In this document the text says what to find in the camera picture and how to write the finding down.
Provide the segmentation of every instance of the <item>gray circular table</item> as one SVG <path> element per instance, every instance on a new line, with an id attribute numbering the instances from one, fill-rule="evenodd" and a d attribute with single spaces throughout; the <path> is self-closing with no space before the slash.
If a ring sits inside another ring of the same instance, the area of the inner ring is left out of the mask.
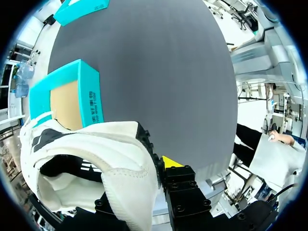
<path id="1" fill-rule="evenodd" d="M 110 0 L 61 27 L 49 72 L 82 59 L 100 72 L 103 115 L 149 130 L 158 155 L 209 177 L 233 150 L 237 94 L 231 58 L 201 0 Z"/>

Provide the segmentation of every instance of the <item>shelf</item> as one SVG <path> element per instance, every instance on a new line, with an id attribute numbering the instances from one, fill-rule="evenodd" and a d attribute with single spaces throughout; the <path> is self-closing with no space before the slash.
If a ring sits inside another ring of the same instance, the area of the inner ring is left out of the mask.
<path id="1" fill-rule="evenodd" d="M 0 86 L 0 88 L 8 88 L 8 108 L 2 109 L 2 112 L 5 110 L 7 111 L 8 118 L 0 121 L 0 125 L 25 117 L 25 115 L 22 113 L 22 99 L 16 98 L 15 94 L 11 92 L 14 67 L 19 63 L 20 62 L 15 60 L 5 61 L 5 64 L 12 65 L 12 69 L 10 73 L 9 85 Z"/>

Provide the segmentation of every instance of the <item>bolt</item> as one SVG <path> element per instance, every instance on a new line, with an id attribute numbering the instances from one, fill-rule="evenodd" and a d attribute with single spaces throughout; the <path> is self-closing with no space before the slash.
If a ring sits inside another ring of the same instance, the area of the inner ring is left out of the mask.
<path id="1" fill-rule="evenodd" d="M 249 225 L 249 231 L 253 231 L 253 230 L 255 230 L 255 225 L 253 223 L 251 223 Z"/>
<path id="2" fill-rule="evenodd" d="M 100 200 L 100 199 L 96 200 L 94 203 L 95 203 L 96 206 L 102 206 L 103 205 L 103 201 Z"/>
<path id="3" fill-rule="evenodd" d="M 244 213 L 239 213 L 239 214 L 237 215 L 237 218 L 238 218 L 239 220 L 245 220 L 245 219 L 246 219 L 246 216 L 245 216 Z"/>
<path id="4" fill-rule="evenodd" d="M 189 184 L 190 184 L 190 185 L 196 185 L 197 182 L 192 180 L 192 181 L 189 182 Z"/>
<path id="5" fill-rule="evenodd" d="M 211 205 L 211 201 L 206 199 L 206 200 L 203 201 L 203 205 L 204 206 L 210 206 Z"/>
<path id="6" fill-rule="evenodd" d="M 185 210 L 184 207 L 181 206 L 181 205 L 178 205 L 178 206 L 175 207 L 175 211 L 177 211 L 177 212 L 183 212 L 184 210 Z"/>

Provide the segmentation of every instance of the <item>white sneaker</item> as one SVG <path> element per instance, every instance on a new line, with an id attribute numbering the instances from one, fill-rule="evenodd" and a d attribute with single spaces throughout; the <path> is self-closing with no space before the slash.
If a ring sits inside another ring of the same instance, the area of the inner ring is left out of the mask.
<path id="1" fill-rule="evenodd" d="M 136 139 L 139 124 L 109 122 L 70 131 L 44 113 L 20 131 L 21 168 L 29 188 L 51 211 L 77 206 L 95 212 L 104 192 L 130 230 L 151 229 L 157 194 L 156 169 Z"/>

